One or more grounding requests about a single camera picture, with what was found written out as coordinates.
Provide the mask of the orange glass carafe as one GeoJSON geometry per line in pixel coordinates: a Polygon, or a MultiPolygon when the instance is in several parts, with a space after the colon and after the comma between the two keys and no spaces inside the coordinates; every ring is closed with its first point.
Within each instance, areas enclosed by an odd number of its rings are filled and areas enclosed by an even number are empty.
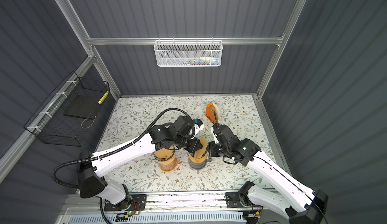
{"type": "Polygon", "coordinates": [[[167,161],[159,161],[159,167],[164,172],[172,171],[177,165],[181,164],[181,161],[174,158],[171,158],[167,161]]]}

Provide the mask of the grey glass dripper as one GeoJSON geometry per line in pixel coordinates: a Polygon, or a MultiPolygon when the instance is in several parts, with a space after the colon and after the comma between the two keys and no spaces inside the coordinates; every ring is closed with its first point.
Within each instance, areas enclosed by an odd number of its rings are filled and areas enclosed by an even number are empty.
{"type": "Polygon", "coordinates": [[[154,158],[161,164],[167,165],[175,160],[175,149],[162,148],[153,153],[154,158]]]}

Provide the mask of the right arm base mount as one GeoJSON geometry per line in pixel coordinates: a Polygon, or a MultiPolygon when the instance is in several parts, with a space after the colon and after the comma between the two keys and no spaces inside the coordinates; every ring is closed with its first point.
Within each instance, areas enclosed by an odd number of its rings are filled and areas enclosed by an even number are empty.
{"type": "Polygon", "coordinates": [[[241,202],[239,193],[237,191],[230,191],[225,193],[225,201],[228,208],[261,208],[262,206],[256,204],[246,204],[241,202]]]}

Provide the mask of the green glass dripper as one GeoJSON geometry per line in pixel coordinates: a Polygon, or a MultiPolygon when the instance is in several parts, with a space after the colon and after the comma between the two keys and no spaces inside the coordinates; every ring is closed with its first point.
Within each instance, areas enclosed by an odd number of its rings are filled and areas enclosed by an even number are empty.
{"type": "Polygon", "coordinates": [[[207,150],[206,148],[202,148],[195,153],[189,153],[188,154],[189,160],[194,162],[194,163],[202,163],[206,160],[207,158],[207,150]]]}

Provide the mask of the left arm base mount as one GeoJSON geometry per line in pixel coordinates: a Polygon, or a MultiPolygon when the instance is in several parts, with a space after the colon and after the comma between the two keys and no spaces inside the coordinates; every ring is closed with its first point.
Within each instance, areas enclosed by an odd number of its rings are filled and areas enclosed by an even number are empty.
{"type": "Polygon", "coordinates": [[[124,199],[118,204],[111,204],[109,201],[104,201],[104,211],[143,211],[147,202],[146,194],[131,194],[130,197],[124,199]]]}

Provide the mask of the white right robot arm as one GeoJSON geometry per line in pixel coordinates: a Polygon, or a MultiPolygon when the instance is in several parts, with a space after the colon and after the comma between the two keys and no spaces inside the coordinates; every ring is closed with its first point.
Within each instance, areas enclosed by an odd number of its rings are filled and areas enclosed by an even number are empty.
{"type": "Polygon", "coordinates": [[[242,206],[263,206],[291,224],[319,224],[327,220],[325,212],[329,198],[325,192],[314,191],[297,181],[256,143],[247,138],[240,140],[227,125],[214,124],[212,133],[215,140],[207,147],[211,157],[221,157],[227,164],[241,164],[266,179],[277,190],[273,193],[247,181],[238,191],[242,206]]]}

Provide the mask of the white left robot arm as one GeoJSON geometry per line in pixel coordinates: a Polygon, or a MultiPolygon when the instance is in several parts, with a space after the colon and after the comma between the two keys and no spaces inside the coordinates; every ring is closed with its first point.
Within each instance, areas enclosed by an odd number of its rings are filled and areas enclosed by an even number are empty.
{"type": "Polygon", "coordinates": [[[196,138],[196,134],[203,128],[202,120],[179,116],[173,123],[152,126],[139,139],[105,151],[81,154],[82,157],[90,156],[94,160],[80,163],[77,167],[80,197],[99,197],[113,205],[131,202],[132,198],[126,185],[110,179],[108,173],[150,153],[154,153],[155,158],[163,164],[173,162],[175,151],[178,149],[184,149],[194,156],[197,151],[204,149],[196,138]]]}

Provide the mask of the grey glass carafe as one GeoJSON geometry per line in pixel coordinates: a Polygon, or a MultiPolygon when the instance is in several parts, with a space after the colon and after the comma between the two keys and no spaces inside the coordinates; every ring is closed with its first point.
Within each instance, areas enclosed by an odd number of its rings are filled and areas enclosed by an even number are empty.
{"type": "Polygon", "coordinates": [[[188,159],[188,164],[191,168],[193,169],[203,169],[208,163],[210,163],[212,160],[211,159],[204,159],[203,162],[195,162],[191,160],[190,158],[188,159]]]}

